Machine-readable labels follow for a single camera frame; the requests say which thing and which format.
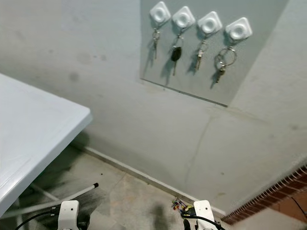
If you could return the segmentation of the silver keys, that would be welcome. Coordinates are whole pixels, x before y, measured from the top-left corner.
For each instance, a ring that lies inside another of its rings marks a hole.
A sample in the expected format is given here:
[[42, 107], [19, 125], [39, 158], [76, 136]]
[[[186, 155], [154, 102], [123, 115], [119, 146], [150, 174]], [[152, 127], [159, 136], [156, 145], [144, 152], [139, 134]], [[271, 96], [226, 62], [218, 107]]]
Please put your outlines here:
[[158, 40], [160, 39], [160, 28], [154, 28], [152, 32], [152, 50], [156, 52], [158, 46]]

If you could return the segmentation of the red brick edging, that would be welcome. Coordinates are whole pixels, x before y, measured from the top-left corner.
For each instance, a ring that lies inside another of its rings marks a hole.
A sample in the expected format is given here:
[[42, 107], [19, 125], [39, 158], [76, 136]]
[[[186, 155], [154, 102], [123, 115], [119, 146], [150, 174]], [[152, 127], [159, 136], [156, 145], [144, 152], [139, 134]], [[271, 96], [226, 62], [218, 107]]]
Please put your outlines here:
[[223, 216], [221, 221], [227, 224], [238, 223], [304, 190], [307, 190], [307, 164], [300, 166], [244, 205]]

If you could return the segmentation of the white plastic table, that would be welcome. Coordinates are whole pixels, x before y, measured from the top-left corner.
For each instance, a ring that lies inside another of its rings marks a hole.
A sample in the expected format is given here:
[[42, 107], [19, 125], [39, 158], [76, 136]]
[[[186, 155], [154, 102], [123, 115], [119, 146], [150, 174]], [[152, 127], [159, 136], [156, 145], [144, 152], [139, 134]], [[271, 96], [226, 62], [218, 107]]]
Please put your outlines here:
[[91, 110], [0, 75], [0, 212], [92, 122]]

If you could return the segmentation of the black headed car key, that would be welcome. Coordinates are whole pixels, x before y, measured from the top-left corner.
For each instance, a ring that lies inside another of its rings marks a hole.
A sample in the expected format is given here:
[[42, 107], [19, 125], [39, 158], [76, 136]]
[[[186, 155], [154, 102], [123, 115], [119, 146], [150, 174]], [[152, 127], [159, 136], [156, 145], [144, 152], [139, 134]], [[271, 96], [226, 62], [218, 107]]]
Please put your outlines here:
[[180, 60], [182, 56], [182, 45], [184, 43], [184, 38], [181, 34], [178, 34], [173, 46], [172, 46], [172, 52], [171, 52], [171, 61], [173, 61], [173, 72], [172, 75], [176, 74], [177, 70], [177, 62]]

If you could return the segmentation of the grey wall panel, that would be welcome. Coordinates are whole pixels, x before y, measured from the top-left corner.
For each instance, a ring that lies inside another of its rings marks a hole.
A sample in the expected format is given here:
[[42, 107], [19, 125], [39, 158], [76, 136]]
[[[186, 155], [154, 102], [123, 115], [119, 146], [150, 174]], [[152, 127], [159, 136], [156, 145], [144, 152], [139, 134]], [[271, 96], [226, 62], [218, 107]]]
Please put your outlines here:
[[[166, 4], [171, 16], [181, 7], [188, 6], [196, 20], [195, 24], [190, 28], [180, 29], [171, 17], [165, 24], [155, 25], [149, 10], [160, 1]], [[267, 54], [267, 46], [294, 2], [295, 0], [141, 0], [140, 77], [166, 89], [227, 107], [237, 100], [241, 91], [255, 78], [257, 71], [263, 69], [263, 56]], [[197, 21], [211, 11], [217, 12], [223, 26], [215, 34], [204, 35], [199, 30]], [[241, 17], [248, 18], [253, 35], [233, 42], [224, 29]], [[154, 28], [160, 28], [161, 31], [156, 52], [152, 50]], [[172, 75], [171, 52], [177, 35], [182, 35], [184, 43], [176, 74]], [[202, 55], [199, 70], [194, 72], [198, 46], [203, 39], [206, 39], [208, 49]], [[228, 66], [221, 81], [215, 83], [218, 68], [214, 59], [226, 46], [234, 46], [237, 60]]]

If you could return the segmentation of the white square wall hook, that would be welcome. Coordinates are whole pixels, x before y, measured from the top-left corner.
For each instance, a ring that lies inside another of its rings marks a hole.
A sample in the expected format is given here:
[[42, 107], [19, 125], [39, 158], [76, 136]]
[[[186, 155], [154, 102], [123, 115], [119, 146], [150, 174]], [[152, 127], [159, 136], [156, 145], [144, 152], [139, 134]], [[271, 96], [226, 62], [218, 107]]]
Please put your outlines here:
[[172, 15], [173, 23], [180, 29], [187, 29], [195, 24], [196, 20], [188, 6], [181, 7]]
[[233, 42], [248, 39], [254, 33], [246, 17], [241, 17], [226, 25], [224, 32], [226, 32], [228, 38]]
[[216, 11], [211, 11], [197, 21], [199, 30], [204, 35], [212, 35], [221, 30], [223, 24]]
[[149, 15], [155, 25], [163, 25], [171, 18], [171, 14], [163, 1], [156, 3], [150, 10]]

